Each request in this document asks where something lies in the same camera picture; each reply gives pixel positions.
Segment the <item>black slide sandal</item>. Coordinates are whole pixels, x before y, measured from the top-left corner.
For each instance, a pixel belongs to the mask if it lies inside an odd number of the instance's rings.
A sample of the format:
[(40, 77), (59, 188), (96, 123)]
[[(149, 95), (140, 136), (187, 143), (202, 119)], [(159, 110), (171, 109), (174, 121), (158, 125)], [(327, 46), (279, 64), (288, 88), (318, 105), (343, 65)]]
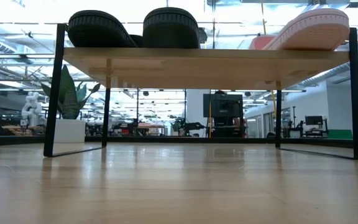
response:
[(104, 11), (74, 13), (69, 18), (67, 32), (75, 47), (137, 47), (122, 23)]
[(199, 30), (196, 19), (178, 7), (160, 7), (150, 11), (143, 21), (146, 48), (198, 49)]

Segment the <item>black perforated computer case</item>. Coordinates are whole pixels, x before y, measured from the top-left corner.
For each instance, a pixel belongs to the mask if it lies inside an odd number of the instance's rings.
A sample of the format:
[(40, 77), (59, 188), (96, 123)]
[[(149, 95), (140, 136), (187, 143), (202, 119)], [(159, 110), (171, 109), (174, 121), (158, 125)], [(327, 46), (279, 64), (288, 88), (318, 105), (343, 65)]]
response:
[(228, 95), (218, 90), (203, 95), (203, 117), (207, 118), (208, 138), (244, 138), (242, 95)]

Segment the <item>green plant in white pot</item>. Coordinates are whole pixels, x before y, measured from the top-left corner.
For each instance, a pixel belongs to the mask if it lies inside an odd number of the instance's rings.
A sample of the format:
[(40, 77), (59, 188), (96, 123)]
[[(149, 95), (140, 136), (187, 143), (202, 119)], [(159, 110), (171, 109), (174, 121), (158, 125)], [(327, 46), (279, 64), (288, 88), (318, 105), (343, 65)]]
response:
[(86, 84), (75, 86), (67, 66), (62, 67), (57, 106), (62, 118), (55, 122), (54, 143), (84, 143), (86, 123), (78, 117), (88, 98), (100, 87), (98, 83), (88, 92)]

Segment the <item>black monitor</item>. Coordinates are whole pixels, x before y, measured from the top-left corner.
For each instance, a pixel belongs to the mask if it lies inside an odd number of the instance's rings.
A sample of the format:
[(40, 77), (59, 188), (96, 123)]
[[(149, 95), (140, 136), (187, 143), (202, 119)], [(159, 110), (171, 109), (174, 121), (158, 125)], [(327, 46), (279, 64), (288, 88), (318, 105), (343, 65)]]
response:
[(322, 116), (305, 116), (305, 124), (308, 126), (322, 126), (323, 121)]

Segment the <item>white robot figure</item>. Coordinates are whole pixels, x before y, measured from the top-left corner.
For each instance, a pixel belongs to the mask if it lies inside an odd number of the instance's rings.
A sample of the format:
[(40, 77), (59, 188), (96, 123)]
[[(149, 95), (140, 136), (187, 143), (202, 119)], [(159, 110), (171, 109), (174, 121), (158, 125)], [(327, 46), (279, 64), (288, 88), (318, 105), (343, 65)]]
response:
[(21, 110), (21, 126), (36, 126), (42, 105), (38, 102), (39, 93), (30, 91), (25, 97), (25, 105)]

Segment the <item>green panel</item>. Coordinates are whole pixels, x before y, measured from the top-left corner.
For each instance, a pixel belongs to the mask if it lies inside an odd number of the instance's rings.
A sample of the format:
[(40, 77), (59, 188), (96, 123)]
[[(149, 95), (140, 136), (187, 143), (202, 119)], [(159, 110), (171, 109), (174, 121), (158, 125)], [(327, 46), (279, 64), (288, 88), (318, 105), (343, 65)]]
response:
[(328, 131), (329, 139), (353, 139), (350, 129), (331, 129)]

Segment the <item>wooden shelf with black frame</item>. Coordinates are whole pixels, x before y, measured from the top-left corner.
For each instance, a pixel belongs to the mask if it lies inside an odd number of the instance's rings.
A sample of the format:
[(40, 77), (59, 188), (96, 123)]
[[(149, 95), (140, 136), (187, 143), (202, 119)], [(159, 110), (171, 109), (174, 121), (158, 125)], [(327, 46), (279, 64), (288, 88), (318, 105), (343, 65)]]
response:
[(349, 63), (353, 155), (358, 160), (358, 44), (349, 33), (347, 52), (310, 50), (220, 50), (65, 47), (66, 24), (57, 26), (44, 156), (53, 157), (62, 63), (85, 72), (110, 89), (116, 81), (137, 88), (269, 90), (283, 89), (304, 78)]

